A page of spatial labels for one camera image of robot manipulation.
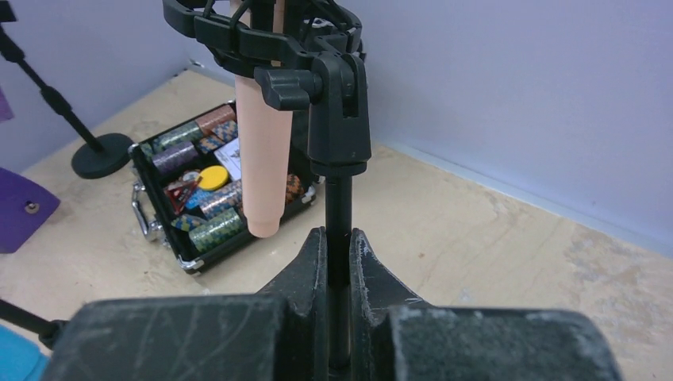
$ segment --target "tightening knob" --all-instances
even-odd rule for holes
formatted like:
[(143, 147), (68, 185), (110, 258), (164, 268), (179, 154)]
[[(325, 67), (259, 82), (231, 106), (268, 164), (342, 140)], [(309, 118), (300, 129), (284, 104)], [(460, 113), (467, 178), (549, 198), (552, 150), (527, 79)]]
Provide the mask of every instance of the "tightening knob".
[(322, 80), (308, 70), (255, 69), (264, 101), (276, 110), (307, 110), (322, 91)]

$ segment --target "stack of poker chips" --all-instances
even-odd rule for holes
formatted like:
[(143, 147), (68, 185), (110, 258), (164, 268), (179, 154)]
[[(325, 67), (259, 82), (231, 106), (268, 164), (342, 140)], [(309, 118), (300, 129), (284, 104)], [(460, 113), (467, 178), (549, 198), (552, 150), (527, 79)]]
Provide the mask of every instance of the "stack of poker chips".
[(238, 137), (238, 124), (235, 121), (226, 121), (213, 129), (213, 135), (227, 144)]
[(225, 145), (225, 142), (220, 140), (219, 137), (209, 136), (199, 140), (196, 145), (198, 147), (198, 150), (201, 151), (202, 153), (209, 153)]
[(152, 146), (149, 143), (141, 144), (140, 150), (143, 152), (145, 159), (147, 160), (151, 160), (152, 156), (154, 156), (154, 149), (152, 149)]
[(196, 121), (190, 121), (157, 137), (152, 143), (152, 147), (154, 148), (154, 152), (163, 152), (177, 144), (186, 141), (197, 141), (204, 136), (204, 132)]
[(177, 217), (175, 220), (171, 221), (171, 226), (176, 229), (180, 229), (183, 232), (190, 232), (199, 226), (207, 224), (208, 221), (203, 218), (192, 216), (191, 214), (183, 214), (180, 217)]
[(183, 141), (152, 157), (152, 163), (161, 175), (166, 175), (198, 158), (191, 141)]
[(236, 120), (236, 112), (230, 105), (224, 105), (197, 117), (195, 122), (205, 135), (211, 135), (219, 125), (234, 120)]
[(198, 206), (203, 215), (210, 220), (226, 210), (239, 206), (242, 201), (243, 189), (240, 180), (236, 180), (201, 199)]
[(236, 236), (245, 229), (243, 221), (234, 209), (225, 210), (205, 225), (189, 232), (194, 247), (199, 252), (208, 252)]
[(293, 202), (304, 194), (304, 187), (297, 175), (289, 174), (287, 176), (287, 187), (285, 188), (285, 205)]
[(187, 204), (185, 204), (185, 207), (188, 210), (194, 210), (198, 208), (198, 204), (200, 203), (200, 201), (210, 196), (212, 193), (213, 192), (209, 192), (207, 190), (198, 188), (197, 190), (194, 191), (189, 200), (187, 200)]

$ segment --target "wooden floor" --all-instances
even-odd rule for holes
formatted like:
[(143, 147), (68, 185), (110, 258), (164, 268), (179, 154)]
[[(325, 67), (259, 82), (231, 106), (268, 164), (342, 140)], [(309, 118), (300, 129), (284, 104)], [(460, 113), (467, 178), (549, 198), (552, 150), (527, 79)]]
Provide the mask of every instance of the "wooden floor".
[[(231, 98), (231, 87), (186, 71), (96, 133), (138, 141)], [(80, 145), (25, 173), (62, 205), (19, 252), (0, 256), (0, 297), (46, 318), (101, 298), (255, 292), (324, 221), (320, 189), (276, 236), (192, 277), (143, 239), (129, 169), (89, 181), (73, 174)], [(673, 379), (673, 261), (386, 147), (354, 184), (354, 226), (431, 303), (578, 310), (607, 336), (626, 379)]]

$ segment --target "black metal pole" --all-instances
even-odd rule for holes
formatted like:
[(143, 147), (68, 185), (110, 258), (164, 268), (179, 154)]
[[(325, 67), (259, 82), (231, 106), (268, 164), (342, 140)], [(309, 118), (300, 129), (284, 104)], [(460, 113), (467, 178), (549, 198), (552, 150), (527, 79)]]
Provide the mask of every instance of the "black metal pole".
[(51, 335), (59, 326), (0, 299), (0, 320), (8, 321), (38, 335)]
[(19, 46), (5, 33), (0, 25), (0, 52), (5, 60), (15, 63), (30, 77), (30, 79), (40, 88), (40, 94), (49, 107), (55, 113), (63, 117), (72, 128), (86, 141), (89, 147), (95, 152), (103, 152), (105, 149), (102, 144), (91, 134), (91, 131), (79, 120), (77, 115), (72, 112), (72, 106), (63, 95), (55, 88), (49, 86), (33, 68), (25, 61), (25, 53)]
[(352, 177), (325, 181), (327, 235), (327, 303), (329, 306), (329, 366), (350, 364), (350, 271), (348, 254), (352, 231)]

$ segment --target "white wall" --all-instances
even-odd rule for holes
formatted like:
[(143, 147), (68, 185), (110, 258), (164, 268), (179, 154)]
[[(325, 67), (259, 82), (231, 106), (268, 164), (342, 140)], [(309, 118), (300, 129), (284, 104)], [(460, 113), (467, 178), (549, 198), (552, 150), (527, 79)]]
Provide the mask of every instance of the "white wall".
[[(181, 36), (160, 0), (13, 0), (5, 30), (28, 62), (94, 127), (187, 65)], [(0, 123), (0, 166), (21, 171), (77, 136), (37, 87), (0, 60), (0, 87), (15, 114)]]
[[(229, 14), (229, 2), (217, 1), (213, 7), (215, 12), (219, 14)], [(233, 86), (234, 75), (219, 67), (215, 63), (213, 54), (203, 45), (196, 42), (196, 40), (184, 37), (184, 47), (190, 59), (198, 62), (204, 69), (203, 73), (219, 79), (225, 83)]]
[(375, 137), (673, 248), (673, 2), (340, 4)]

